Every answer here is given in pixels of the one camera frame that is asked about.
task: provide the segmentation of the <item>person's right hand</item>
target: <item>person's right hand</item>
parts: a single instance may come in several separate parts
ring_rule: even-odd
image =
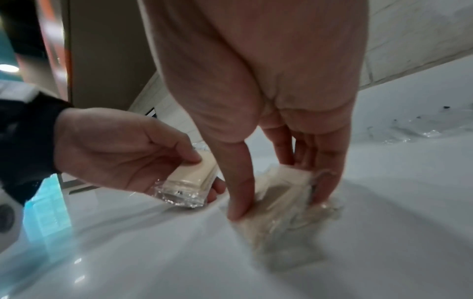
[[[343,172],[367,39],[366,0],[141,0],[164,80],[222,170],[229,219],[251,206],[244,140],[260,125],[283,164]],[[296,139],[293,151],[292,137]]]

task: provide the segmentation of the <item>sleeve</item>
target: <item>sleeve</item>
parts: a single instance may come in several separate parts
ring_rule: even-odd
[[[24,205],[53,173],[54,125],[68,102],[32,85],[0,81],[0,183]]]

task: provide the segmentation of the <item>crumpled plastic wrapper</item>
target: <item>crumpled plastic wrapper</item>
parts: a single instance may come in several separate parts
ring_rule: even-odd
[[[198,164],[183,162],[166,180],[157,181],[152,189],[153,197],[187,208],[207,205],[218,165],[205,143],[195,143],[193,146],[202,156],[202,161]]]
[[[323,258],[316,237],[341,211],[333,199],[311,204],[317,181],[324,175],[330,173],[273,166],[256,177],[256,202],[233,226],[257,264],[281,271]]]

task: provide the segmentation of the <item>human hand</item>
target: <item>human hand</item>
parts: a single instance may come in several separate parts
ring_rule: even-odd
[[[253,202],[244,140],[258,125],[281,163],[335,173],[314,200],[328,198],[349,144],[367,1],[140,0],[140,8],[170,92],[227,181],[228,217]]]
[[[91,184],[151,194],[181,162],[199,162],[189,137],[154,119],[131,112],[66,109],[55,124],[54,163]],[[208,201],[225,191],[217,178]]]

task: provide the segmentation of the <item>dark jacket sleeve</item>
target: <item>dark jacket sleeve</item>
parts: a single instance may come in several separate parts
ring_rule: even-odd
[[[29,101],[0,99],[0,182],[24,204],[53,173],[54,125],[71,105],[44,93]]]

